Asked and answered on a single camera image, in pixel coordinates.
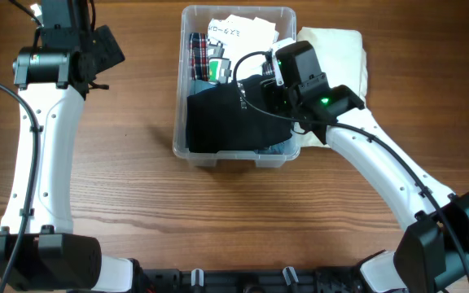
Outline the cream cloth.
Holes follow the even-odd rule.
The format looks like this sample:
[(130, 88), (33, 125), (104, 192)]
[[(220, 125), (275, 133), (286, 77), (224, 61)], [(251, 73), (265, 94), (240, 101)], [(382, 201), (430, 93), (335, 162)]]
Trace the cream cloth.
[(346, 85), (364, 103), (368, 89), (366, 52), (356, 30), (303, 27), (296, 40), (308, 41), (315, 49), (320, 68), (331, 88)]

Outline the white printed t-shirt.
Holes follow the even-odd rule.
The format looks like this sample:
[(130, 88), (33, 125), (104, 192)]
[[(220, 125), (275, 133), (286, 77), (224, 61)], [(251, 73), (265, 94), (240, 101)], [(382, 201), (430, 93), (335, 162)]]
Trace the white printed t-shirt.
[(231, 82), (235, 65), (242, 57), (269, 50), (278, 36), (276, 24), (262, 18), (229, 15), (224, 20), (211, 19), (206, 41), (208, 81)]

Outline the red plaid shirt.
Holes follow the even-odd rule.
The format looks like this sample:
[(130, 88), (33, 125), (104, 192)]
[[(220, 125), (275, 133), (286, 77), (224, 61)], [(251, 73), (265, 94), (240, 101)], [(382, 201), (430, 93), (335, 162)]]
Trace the red plaid shirt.
[(276, 31), (243, 32), (240, 29), (210, 30), (208, 35), (190, 35), (191, 78), (212, 84), (232, 81), (235, 65), (242, 57), (267, 51), (277, 37)]

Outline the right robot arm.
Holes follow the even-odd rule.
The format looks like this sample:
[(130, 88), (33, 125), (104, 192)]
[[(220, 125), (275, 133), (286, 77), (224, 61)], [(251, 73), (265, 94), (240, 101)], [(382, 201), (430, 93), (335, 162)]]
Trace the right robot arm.
[(331, 86), (313, 46), (291, 38), (270, 47), (271, 113), (294, 121), (342, 155), (391, 209), (403, 236), (395, 251), (361, 262), (368, 292), (439, 292), (469, 283), (469, 192), (457, 195), (419, 167), (346, 85)]

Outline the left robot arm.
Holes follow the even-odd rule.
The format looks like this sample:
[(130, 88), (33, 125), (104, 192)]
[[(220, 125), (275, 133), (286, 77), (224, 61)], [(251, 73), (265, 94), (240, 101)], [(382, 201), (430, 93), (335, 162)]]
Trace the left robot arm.
[(134, 259), (106, 256), (76, 235), (70, 205), (72, 153), (96, 76), (124, 60), (91, 1), (43, 1), (29, 11), (33, 44), (12, 64), (20, 105), (15, 175), (0, 223), (0, 291), (144, 292)]

